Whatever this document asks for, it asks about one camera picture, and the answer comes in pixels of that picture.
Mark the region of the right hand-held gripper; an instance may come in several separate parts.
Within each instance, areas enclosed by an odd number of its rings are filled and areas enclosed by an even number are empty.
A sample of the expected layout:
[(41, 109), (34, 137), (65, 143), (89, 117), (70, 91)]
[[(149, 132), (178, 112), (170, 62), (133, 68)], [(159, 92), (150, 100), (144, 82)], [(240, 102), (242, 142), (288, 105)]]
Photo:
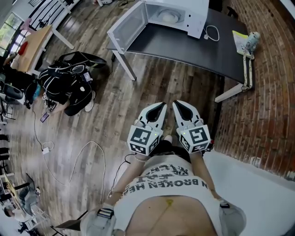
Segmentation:
[(173, 111), (177, 122), (179, 141), (188, 153), (204, 151), (211, 143), (208, 126), (203, 123), (198, 110), (185, 101), (173, 101)]

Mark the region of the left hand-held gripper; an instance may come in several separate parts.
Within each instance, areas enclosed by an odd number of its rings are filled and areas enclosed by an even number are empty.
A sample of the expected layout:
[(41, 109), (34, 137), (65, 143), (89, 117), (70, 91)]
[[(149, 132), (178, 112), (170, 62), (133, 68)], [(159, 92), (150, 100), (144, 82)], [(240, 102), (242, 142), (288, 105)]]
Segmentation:
[(131, 126), (127, 143), (130, 151), (148, 156), (163, 135), (167, 104), (158, 102), (144, 108), (139, 119)]

